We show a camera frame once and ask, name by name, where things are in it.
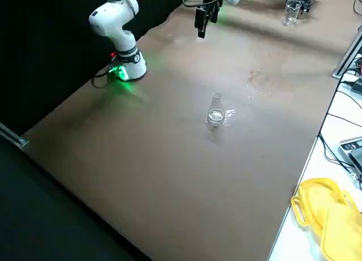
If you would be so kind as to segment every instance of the erlenmeyer flask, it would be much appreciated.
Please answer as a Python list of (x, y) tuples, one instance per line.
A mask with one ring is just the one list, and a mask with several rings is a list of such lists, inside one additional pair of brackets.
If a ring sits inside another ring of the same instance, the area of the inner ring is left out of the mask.
[(298, 17), (299, 10), (301, 8), (300, 1), (290, 0), (287, 1), (285, 7), (285, 16), (282, 18), (282, 23), (284, 26), (291, 26), (295, 24), (296, 18)]
[(214, 93), (213, 101), (208, 111), (208, 122), (212, 125), (219, 126), (224, 122), (224, 119), (225, 110), (221, 104), (221, 94)]

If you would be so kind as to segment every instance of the brown table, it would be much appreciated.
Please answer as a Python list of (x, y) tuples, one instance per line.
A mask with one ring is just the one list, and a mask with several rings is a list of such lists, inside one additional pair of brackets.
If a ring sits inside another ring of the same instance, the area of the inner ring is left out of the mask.
[[(225, 6), (206, 39), (177, 9), (139, 41), (136, 83), (87, 83), (28, 153), (155, 260), (266, 260), (356, 33), (353, 0), (283, 27), (283, 0)], [(236, 113), (210, 130), (220, 92)]]

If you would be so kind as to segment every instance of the white table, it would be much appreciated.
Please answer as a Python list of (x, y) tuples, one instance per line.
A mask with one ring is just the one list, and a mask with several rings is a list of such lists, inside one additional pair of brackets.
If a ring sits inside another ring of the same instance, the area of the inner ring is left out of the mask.
[[(346, 74), (342, 81), (355, 81), (356, 77)], [(350, 87), (341, 84), (338, 88), (353, 97), (362, 106), (362, 96), (350, 91)], [(337, 92), (332, 99), (328, 113), (343, 117), (349, 121), (362, 125), (362, 109), (346, 95)], [(342, 119), (327, 115), (322, 125), (322, 136), (333, 150), (333, 152), (343, 160), (342, 154), (338, 150), (338, 143), (342, 140), (362, 136), (362, 128), (350, 124)], [(330, 152), (326, 153), (329, 158), (333, 158)], [(358, 181), (354, 180), (344, 168), (327, 161), (324, 156), (324, 147), (320, 138), (316, 141), (305, 163), (299, 184), (304, 180), (318, 177), (326, 177), (334, 180), (340, 188), (347, 190), (359, 210), (362, 211), (362, 191), (359, 189)], [(325, 260), (319, 246), (315, 241), (311, 231), (303, 231), (299, 228), (293, 211), (288, 208), (286, 216), (279, 230), (275, 244), (271, 250), (269, 261), (290, 261), (290, 260), (316, 261)]]

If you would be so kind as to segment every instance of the yellow plastic bag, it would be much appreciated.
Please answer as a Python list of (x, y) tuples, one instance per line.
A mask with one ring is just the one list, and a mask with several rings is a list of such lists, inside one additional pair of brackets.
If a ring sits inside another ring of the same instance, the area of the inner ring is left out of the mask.
[(329, 208), (334, 203), (358, 211), (349, 193), (327, 178), (304, 181), (298, 188), (298, 196), (291, 198), (291, 207), (299, 225), (311, 226), (319, 237), (322, 236)]
[(342, 204), (331, 205), (321, 250), (330, 261), (362, 261), (362, 214)]

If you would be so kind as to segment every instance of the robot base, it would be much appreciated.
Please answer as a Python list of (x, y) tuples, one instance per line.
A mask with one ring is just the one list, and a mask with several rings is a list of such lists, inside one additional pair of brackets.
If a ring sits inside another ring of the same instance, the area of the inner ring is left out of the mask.
[(142, 78), (146, 71), (146, 61), (142, 54), (138, 52), (133, 62), (129, 62), (124, 57), (117, 55), (112, 61), (109, 73), (126, 82)]

